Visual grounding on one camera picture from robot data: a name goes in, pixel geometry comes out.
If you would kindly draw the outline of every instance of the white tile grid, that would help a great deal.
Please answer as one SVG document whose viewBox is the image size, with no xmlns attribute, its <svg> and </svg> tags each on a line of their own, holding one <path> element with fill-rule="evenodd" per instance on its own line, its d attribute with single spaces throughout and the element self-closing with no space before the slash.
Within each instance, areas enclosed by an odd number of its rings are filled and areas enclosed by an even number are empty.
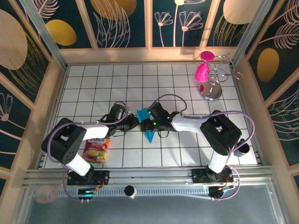
<svg viewBox="0 0 299 224">
<path fill-rule="evenodd" d="M 233 82 L 229 85 L 221 84 L 223 98 L 220 100 L 203 100 L 198 95 L 198 83 L 193 75 L 197 66 L 149 64 L 71 67 L 57 122 L 63 117 L 77 122 L 96 121 L 109 112 L 113 105 L 111 102 L 116 100 L 126 101 L 130 112 L 136 114 L 137 109 L 149 107 L 154 99 L 167 93 L 175 93 L 186 100 L 188 107 L 185 113 L 209 114 L 216 109 L 241 110 Z M 170 96 L 161 99 L 160 103 L 169 113 L 184 108 L 182 101 Z M 249 134 L 244 118 L 239 114 L 230 114 L 229 118 L 242 129 L 242 138 L 247 138 Z M 205 166 L 212 152 L 202 134 L 171 132 L 167 138 L 161 139 L 156 133 L 153 142 L 149 143 L 137 127 L 125 136 L 111 137 L 106 164 L 98 167 Z M 232 156 L 230 164 L 256 164 L 252 146 L 247 155 L 241 158 Z M 47 160 L 45 167 L 56 168 L 57 165 Z"/>
</svg>

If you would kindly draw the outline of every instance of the blue triangle block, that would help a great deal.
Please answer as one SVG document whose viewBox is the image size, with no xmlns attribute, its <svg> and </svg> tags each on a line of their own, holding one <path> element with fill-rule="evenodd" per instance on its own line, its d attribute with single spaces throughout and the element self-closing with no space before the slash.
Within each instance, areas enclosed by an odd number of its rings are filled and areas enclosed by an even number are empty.
<svg viewBox="0 0 299 224">
<path fill-rule="evenodd" d="M 143 108 L 140 111 L 137 110 L 137 118 L 138 118 L 139 122 L 141 123 L 145 119 L 150 119 L 150 114 L 146 110 L 146 108 Z M 154 134 L 155 134 L 154 132 L 150 132 L 150 131 L 144 132 L 144 136 L 150 143 L 152 143 L 152 141 L 153 141 Z"/>
</svg>

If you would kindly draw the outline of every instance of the chip bag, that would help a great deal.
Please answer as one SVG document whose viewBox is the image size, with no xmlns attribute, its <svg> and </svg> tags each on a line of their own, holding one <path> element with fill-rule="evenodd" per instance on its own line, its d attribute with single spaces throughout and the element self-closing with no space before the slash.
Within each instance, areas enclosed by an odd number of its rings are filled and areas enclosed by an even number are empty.
<svg viewBox="0 0 299 224">
<path fill-rule="evenodd" d="M 109 143 L 109 138 L 86 140 L 83 159 L 87 162 L 105 164 Z"/>
</svg>

